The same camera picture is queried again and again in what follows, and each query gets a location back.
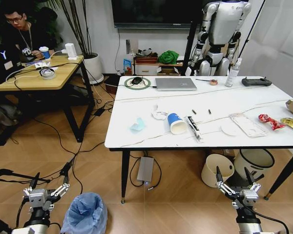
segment spray bottle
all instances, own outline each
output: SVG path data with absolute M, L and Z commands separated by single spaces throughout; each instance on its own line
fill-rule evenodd
M 238 76 L 238 73 L 240 71 L 241 62 L 242 62 L 242 59 L 238 58 L 238 61 L 236 62 L 236 64 L 230 69 L 229 76 L 227 78 L 225 86 L 232 87 L 233 79 L 235 79 Z

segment eyeglasses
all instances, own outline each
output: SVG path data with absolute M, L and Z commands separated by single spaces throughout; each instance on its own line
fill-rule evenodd
M 20 18 L 6 19 L 6 21 L 10 24 L 13 24 L 14 22 L 19 23 L 22 18 L 23 18 L 23 16 L 21 16 Z

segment blue trash bag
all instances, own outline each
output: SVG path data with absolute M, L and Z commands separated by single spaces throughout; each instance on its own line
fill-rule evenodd
M 84 193 L 74 198 L 65 214 L 61 233 L 104 234 L 107 208 L 95 193 Z

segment tape roll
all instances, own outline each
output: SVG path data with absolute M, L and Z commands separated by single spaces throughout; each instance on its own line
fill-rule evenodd
M 53 79 L 56 76 L 55 71 L 52 68 L 43 68 L 39 73 L 45 80 Z
M 210 85 L 217 85 L 218 84 L 218 80 L 216 80 L 216 79 L 211 79 L 210 81 L 209 81 L 209 84 Z

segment television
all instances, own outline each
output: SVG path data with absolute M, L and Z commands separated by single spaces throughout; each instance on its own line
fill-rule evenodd
M 189 29 L 203 0 L 112 0 L 115 28 Z

